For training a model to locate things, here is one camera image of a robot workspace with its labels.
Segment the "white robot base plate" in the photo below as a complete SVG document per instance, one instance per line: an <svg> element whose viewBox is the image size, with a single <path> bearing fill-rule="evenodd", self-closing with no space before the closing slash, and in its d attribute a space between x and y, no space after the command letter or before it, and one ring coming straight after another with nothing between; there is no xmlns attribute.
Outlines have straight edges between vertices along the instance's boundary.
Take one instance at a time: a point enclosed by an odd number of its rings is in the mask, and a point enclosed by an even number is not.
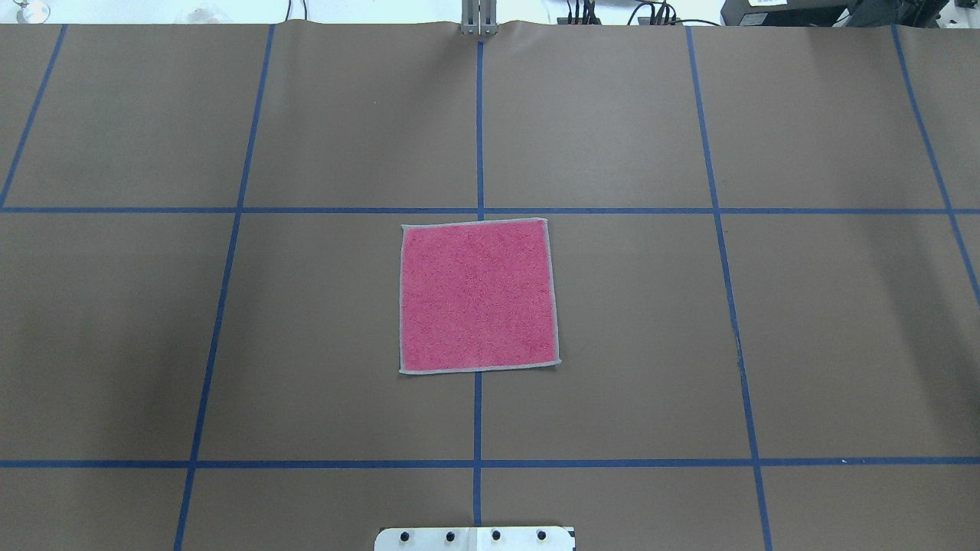
<svg viewBox="0 0 980 551"><path fill-rule="evenodd" d="M374 550L575 550L573 527L391 527Z"/></svg>

